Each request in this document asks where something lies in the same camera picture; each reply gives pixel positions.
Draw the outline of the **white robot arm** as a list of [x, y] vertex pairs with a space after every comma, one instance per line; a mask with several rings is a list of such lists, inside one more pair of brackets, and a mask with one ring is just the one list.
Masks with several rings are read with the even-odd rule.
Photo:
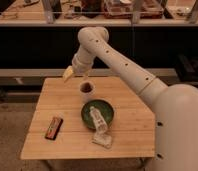
[[198, 171], [198, 89], [166, 85], [157, 76], [108, 44], [104, 27], [84, 27], [72, 59], [72, 70], [83, 74], [100, 58], [155, 114], [155, 171]]

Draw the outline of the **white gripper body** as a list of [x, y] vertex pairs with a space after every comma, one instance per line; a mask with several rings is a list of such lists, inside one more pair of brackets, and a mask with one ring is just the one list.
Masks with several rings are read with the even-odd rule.
[[75, 75], [84, 75], [92, 68], [92, 59], [75, 54], [72, 59], [72, 68]]

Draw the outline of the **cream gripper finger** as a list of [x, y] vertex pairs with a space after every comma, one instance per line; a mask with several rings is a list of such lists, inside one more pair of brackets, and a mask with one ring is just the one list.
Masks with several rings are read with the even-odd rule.
[[73, 67], [68, 66], [63, 73], [63, 81], [67, 82], [73, 76], [74, 76]]
[[85, 75], [83, 76], [83, 82], [88, 81], [88, 78], [89, 78], [89, 76], [85, 74]]

